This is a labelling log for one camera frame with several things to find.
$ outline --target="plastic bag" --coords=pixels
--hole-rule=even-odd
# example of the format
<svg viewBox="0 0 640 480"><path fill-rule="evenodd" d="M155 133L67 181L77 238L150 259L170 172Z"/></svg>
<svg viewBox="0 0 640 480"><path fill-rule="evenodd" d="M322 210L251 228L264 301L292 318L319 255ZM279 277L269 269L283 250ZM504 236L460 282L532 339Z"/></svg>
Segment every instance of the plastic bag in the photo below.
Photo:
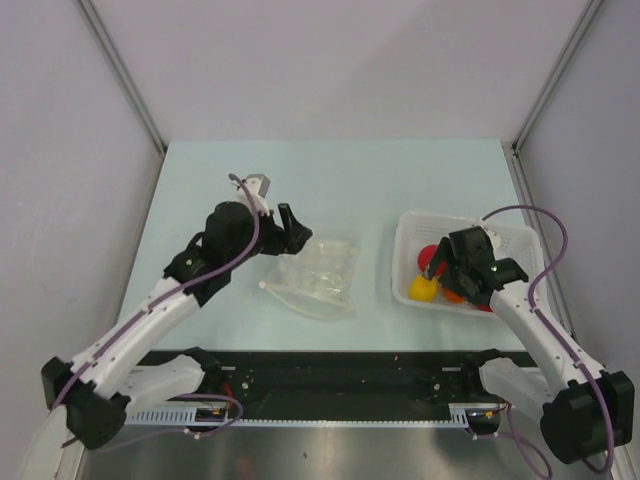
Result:
<svg viewBox="0 0 640 480"><path fill-rule="evenodd" d="M310 317L328 320L355 313L349 288L359 253L354 234L314 235L297 255L280 255L260 288Z"/></svg>

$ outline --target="basket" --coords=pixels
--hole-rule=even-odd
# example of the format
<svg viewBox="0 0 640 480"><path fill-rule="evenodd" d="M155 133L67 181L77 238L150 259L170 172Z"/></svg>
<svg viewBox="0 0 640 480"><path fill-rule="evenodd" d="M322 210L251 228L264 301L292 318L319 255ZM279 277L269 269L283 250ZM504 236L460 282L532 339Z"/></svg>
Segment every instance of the basket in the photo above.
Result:
<svg viewBox="0 0 640 480"><path fill-rule="evenodd" d="M450 232L463 230L477 225L476 220L468 218L435 215L428 212L406 212L400 217L396 229L391 267L391 289L393 296L407 305L419 308L445 310L464 315L494 317L495 314L478 310L468 302L452 304L444 298L442 290L432 303L411 300L408 296L411 282L419 275L417 258L420 250L427 245L438 244L440 239ZM538 234L526 226L504 225L485 222L484 226L500 236L500 246L495 250L496 258L511 257L527 272L533 280L544 269L544 260ZM542 280L537 294L546 303L546 284Z"/></svg>

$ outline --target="plastic toy fruit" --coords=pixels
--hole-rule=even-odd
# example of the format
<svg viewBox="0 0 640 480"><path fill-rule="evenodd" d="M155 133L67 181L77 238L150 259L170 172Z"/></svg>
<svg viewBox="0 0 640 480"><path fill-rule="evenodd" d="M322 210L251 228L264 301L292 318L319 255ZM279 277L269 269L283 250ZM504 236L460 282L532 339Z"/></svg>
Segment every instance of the plastic toy fruit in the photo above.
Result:
<svg viewBox="0 0 640 480"><path fill-rule="evenodd" d="M424 272L427 269L427 266L429 265L429 262L433 258L433 255L436 253L437 249L437 245L427 245L422 250L420 250L420 253L418 254L418 267L420 268L421 272ZM438 270L436 270L436 275L442 275L446 269L447 262L442 262L438 267Z"/></svg>
<svg viewBox="0 0 640 480"><path fill-rule="evenodd" d="M451 303L462 303L464 302L464 298L460 295L453 293L451 290L447 290L446 288L442 288L442 294L444 298L446 298Z"/></svg>
<svg viewBox="0 0 640 480"><path fill-rule="evenodd" d="M438 294L438 281L433 278L428 280L418 275L409 287L409 298L418 302L431 303Z"/></svg>

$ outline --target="white wall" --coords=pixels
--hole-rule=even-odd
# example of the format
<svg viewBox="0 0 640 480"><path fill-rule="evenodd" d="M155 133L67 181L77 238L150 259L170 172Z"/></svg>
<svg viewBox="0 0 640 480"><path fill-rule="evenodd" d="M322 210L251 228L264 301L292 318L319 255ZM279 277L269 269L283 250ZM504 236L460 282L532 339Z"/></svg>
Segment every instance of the white wall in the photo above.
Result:
<svg viewBox="0 0 640 480"><path fill-rule="evenodd" d="M11 479L46 415L40 367L113 323L159 158L73 2L5 7L0 476Z"/></svg>
<svg viewBox="0 0 640 480"><path fill-rule="evenodd" d="M640 386L640 3L605 2L523 165L541 206L569 229L559 267L579 340ZM558 238L552 229L557 248ZM635 433L640 431L636 414ZM633 451L640 459L640 443Z"/></svg>
<svg viewBox="0 0 640 480"><path fill-rule="evenodd" d="M586 0L95 0L171 140L513 140Z"/></svg>

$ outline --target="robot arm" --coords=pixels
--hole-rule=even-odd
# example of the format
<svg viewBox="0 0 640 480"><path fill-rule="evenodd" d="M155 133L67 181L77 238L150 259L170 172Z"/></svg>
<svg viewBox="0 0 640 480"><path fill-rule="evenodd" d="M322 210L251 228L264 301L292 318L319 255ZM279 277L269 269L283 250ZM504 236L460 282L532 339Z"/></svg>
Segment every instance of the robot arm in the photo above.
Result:
<svg viewBox="0 0 640 480"><path fill-rule="evenodd" d="M615 445L631 441L634 387L623 372L610 374L586 354L534 294L529 278L511 258L496 260L482 227L444 237L425 272L429 279L442 262L439 282L467 301L489 306L514 331L543 378L518 368L492 350L466 365L471 388L504 398L540 423L547 445L564 463L607 450L603 409L592 382L602 392Z"/></svg>
<svg viewBox="0 0 640 480"><path fill-rule="evenodd" d="M220 365L200 349L143 372L133 369L231 281L233 268L259 253L296 254L311 237L287 204L278 205L283 226L275 224L264 199L269 186L264 175L236 179L236 186L236 201L216 206L205 230L174 257L135 313L71 362L53 358L43 367L47 406L66 406L67 427L87 448L111 440L128 415L203 385L220 388Z"/></svg>

